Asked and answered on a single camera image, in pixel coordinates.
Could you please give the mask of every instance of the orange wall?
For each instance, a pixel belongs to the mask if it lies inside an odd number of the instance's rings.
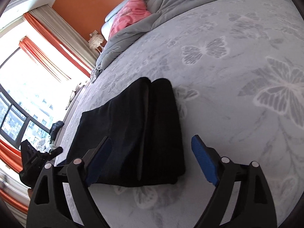
[[[56,0],[53,9],[84,39],[100,32],[105,17],[123,0]]]

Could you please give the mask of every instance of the pink pillow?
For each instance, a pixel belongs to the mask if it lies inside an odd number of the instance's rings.
[[[148,17],[150,14],[143,0],[129,0],[117,13],[110,30],[109,39],[121,29]]]

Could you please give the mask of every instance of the folded black towel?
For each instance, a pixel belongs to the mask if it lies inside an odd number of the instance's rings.
[[[170,81],[139,78],[103,106],[84,112],[65,164],[96,148],[113,150],[97,183],[136,187],[174,184],[185,172],[181,128]]]

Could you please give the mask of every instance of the white lamp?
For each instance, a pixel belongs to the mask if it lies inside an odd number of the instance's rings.
[[[89,47],[91,49],[97,49],[100,53],[100,50],[98,49],[98,47],[100,46],[101,49],[103,50],[103,47],[101,46],[101,44],[103,43],[103,41],[105,40],[105,38],[100,35],[98,33],[98,31],[94,31],[90,34],[90,40],[89,40]]]

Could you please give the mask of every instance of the pillow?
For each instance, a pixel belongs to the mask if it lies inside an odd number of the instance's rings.
[[[124,29],[151,15],[143,0],[129,0],[117,13],[110,30],[109,39],[121,29]]]
[[[129,0],[124,0],[120,4],[118,4],[104,19],[105,22],[108,22],[113,16],[115,16],[123,7],[124,5],[128,2]]]

